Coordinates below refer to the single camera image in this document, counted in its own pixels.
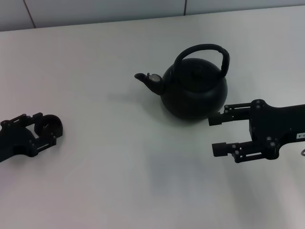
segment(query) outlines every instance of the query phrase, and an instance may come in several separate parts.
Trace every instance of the white wall tile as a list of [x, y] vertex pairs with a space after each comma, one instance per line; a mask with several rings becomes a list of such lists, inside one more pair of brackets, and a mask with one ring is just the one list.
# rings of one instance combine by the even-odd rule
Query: white wall tile
[[37, 26], [181, 16], [184, 0], [26, 0]]
[[0, 31], [32, 29], [22, 0], [0, 0]]
[[186, 14], [304, 5], [305, 0], [187, 0]]

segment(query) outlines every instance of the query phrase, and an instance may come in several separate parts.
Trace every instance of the kettle handle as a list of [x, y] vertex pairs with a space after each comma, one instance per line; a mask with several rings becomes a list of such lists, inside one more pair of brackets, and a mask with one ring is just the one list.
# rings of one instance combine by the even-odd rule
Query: kettle handle
[[195, 45], [193, 47], [190, 47], [190, 48], [184, 50], [176, 58], [176, 60], [173, 64], [172, 73], [175, 72], [175, 70], [177, 69], [177, 67], [183, 60], [183, 58], [185, 58], [186, 56], [188, 56], [189, 54], [191, 54], [193, 52], [197, 52], [197, 51], [201, 51], [201, 50], [216, 50], [223, 55], [223, 63], [221, 65], [220, 77], [225, 77], [229, 70], [230, 55], [226, 49], [224, 49], [221, 46], [216, 45], [216, 44], [198, 44], [198, 45]]

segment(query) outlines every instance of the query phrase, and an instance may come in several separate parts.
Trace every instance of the label sticker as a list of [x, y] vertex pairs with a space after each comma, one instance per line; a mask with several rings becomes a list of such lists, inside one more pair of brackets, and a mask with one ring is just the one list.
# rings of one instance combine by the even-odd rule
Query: label sticker
[[297, 138], [297, 139], [305, 138], [305, 133], [296, 134], [296, 138]]

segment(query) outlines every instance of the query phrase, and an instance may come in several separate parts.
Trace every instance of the kettle spout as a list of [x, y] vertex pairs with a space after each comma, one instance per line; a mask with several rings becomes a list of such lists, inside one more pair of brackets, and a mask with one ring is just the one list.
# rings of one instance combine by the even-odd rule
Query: kettle spout
[[141, 82], [143, 82], [152, 92], [157, 95], [162, 95], [164, 93], [164, 82], [161, 76], [157, 74], [147, 75], [143, 73], [138, 73], [134, 77]]

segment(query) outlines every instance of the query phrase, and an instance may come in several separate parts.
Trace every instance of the kettle body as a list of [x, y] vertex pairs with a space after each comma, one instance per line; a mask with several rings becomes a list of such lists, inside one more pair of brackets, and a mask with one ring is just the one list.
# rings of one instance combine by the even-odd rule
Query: kettle body
[[[221, 70], [211, 62], [198, 58], [184, 59], [199, 50], [217, 50], [223, 54]], [[183, 51], [161, 78], [156, 74], [138, 73], [135, 78], [161, 96], [164, 106], [184, 120], [204, 119], [219, 111], [227, 98], [225, 76], [230, 63], [229, 53], [214, 44], [200, 44]]]

